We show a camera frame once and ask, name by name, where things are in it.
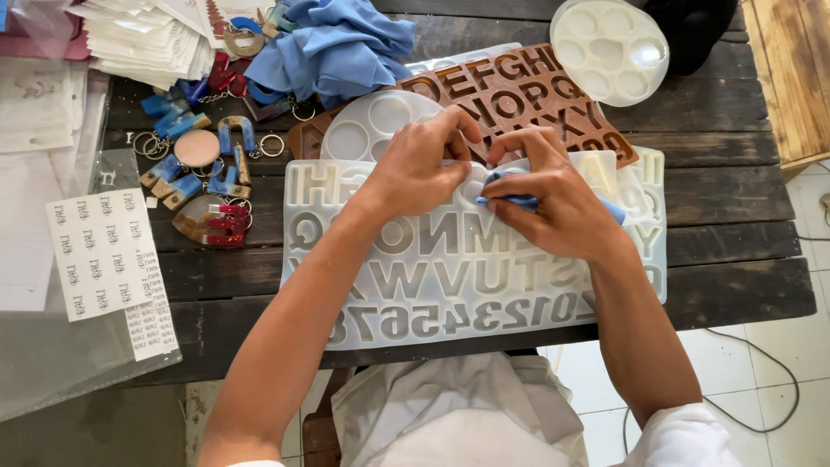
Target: white shirt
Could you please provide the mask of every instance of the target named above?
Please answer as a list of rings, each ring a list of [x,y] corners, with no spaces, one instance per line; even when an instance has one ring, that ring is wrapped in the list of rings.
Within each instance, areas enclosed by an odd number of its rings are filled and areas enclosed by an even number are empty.
[[[570,396],[542,356],[493,352],[372,366],[332,397],[340,465],[588,467]],[[702,404],[660,410],[620,465],[740,466],[728,441]]]

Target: number 4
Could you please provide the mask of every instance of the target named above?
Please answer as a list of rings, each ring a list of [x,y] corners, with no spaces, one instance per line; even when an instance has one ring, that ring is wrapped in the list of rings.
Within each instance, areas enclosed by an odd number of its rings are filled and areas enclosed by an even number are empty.
[[[447,334],[455,334],[459,327],[470,327],[470,317],[466,314],[466,305],[457,303],[453,307],[455,312],[447,310],[447,317],[444,320],[444,331]]]

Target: brown silicone mold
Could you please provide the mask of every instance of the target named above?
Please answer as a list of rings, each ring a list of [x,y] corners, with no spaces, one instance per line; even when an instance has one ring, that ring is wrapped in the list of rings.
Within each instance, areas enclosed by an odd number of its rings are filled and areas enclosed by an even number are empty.
[[[628,141],[599,113],[596,103],[571,81],[550,44],[425,71],[398,81],[395,87],[417,92],[445,107],[457,104],[467,111],[478,121],[484,136],[481,143],[470,144],[473,159],[482,163],[498,135],[528,124],[556,128],[568,151],[613,150],[618,169],[638,159]],[[323,136],[346,105],[288,132],[296,159],[320,158]],[[500,164],[513,159],[515,155],[506,156]]]

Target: black cable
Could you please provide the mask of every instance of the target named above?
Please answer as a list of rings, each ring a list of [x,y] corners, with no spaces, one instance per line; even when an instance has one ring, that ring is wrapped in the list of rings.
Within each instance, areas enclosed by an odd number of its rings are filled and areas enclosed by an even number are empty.
[[[730,336],[729,334],[724,334],[724,333],[722,333],[722,332],[712,331],[712,330],[711,330],[711,329],[709,329],[708,327],[706,327],[706,328],[704,328],[704,329],[706,329],[708,332],[711,332],[712,334],[717,334],[718,336],[730,337],[730,338],[732,338],[732,339],[737,339],[738,341],[746,342],[747,344],[749,344],[749,345],[751,345],[752,347],[754,347],[754,348],[755,348],[755,350],[757,350],[757,351],[759,351],[759,352],[763,353],[764,355],[766,355],[766,356],[767,356],[770,360],[774,361],[775,363],[778,363],[778,364],[779,364],[779,365],[780,365],[780,366],[781,366],[781,367],[782,367],[782,368],[783,368],[783,369],[787,372],[787,374],[789,374],[789,377],[793,380],[793,384],[795,385],[795,402],[793,403],[793,408],[792,408],[792,409],[790,409],[789,413],[787,414],[787,416],[786,416],[786,417],[784,417],[784,420],[783,420],[783,421],[781,421],[781,423],[779,423],[779,424],[777,424],[776,426],[774,426],[774,427],[772,427],[772,428],[769,428],[769,429],[767,429],[767,430],[756,430],[755,428],[753,428],[753,427],[751,427],[751,426],[749,426],[749,425],[746,425],[744,422],[742,422],[742,421],[740,421],[740,420],[738,420],[738,419],[734,418],[734,417],[732,416],[732,414],[731,414],[731,413],[727,412],[726,410],[723,410],[723,409],[722,409],[720,406],[718,406],[715,402],[712,402],[712,401],[711,401],[711,399],[709,399],[708,397],[703,396],[704,401],[709,402],[710,404],[712,404],[712,405],[713,405],[713,406],[714,406],[717,410],[720,410],[720,411],[721,411],[724,415],[726,415],[726,416],[728,416],[729,418],[731,418],[731,419],[732,419],[735,423],[737,423],[738,425],[741,425],[741,426],[743,426],[744,428],[746,428],[747,430],[753,431],[753,432],[755,432],[755,433],[760,433],[760,434],[769,433],[769,432],[771,432],[771,431],[776,431],[776,430],[778,430],[779,428],[781,428],[782,426],[786,425],[786,424],[787,424],[787,422],[789,421],[789,419],[793,418],[793,415],[795,414],[796,409],[798,409],[798,403],[801,401],[801,390],[800,390],[800,389],[799,389],[799,387],[798,387],[798,380],[795,378],[795,375],[794,375],[794,374],[793,374],[793,373],[789,370],[789,368],[787,368],[787,366],[786,366],[786,365],[784,365],[783,363],[781,363],[781,362],[780,362],[778,359],[776,359],[774,356],[771,356],[771,355],[770,355],[770,354],[768,354],[767,352],[765,352],[765,351],[761,350],[761,348],[760,348],[760,347],[756,346],[756,345],[755,345],[755,344],[753,344],[752,342],[747,341],[746,339],[743,339],[743,338],[741,338],[741,337]],[[628,437],[626,436],[625,428],[626,428],[626,423],[628,422],[628,412],[630,412],[630,411],[631,411],[631,409],[626,408],[626,410],[625,410],[625,415],[624,415],[624,416],[623,416],[623,418],[622,418],[622,446],[623,446],[623,448],[625,449],[625,455],[626,455],[626,456],[628,456]]]

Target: hand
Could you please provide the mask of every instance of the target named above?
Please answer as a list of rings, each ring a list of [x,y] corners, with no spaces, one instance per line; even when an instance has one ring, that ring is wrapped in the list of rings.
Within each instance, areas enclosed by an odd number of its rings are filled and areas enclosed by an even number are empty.
[[[493,143],[489,162],[505,152],[524,149],[529,174],[507,174],[484,187],[487,208],[532,244],[554,256],[598,262],[616,256],[633,243],[571,164],[553,128],[532,125],[505,133]],[[531,194],[539,201],[536,213],[499,199],[508,194]]]
[[[354,196],[386,220],[435,209],[470,173],[470,149],[461,135],[472,143],[481,141],[478,124],[459,106],[448,106],[424,123],[407,124]],[[460,162],[442,165],[445,158]]]

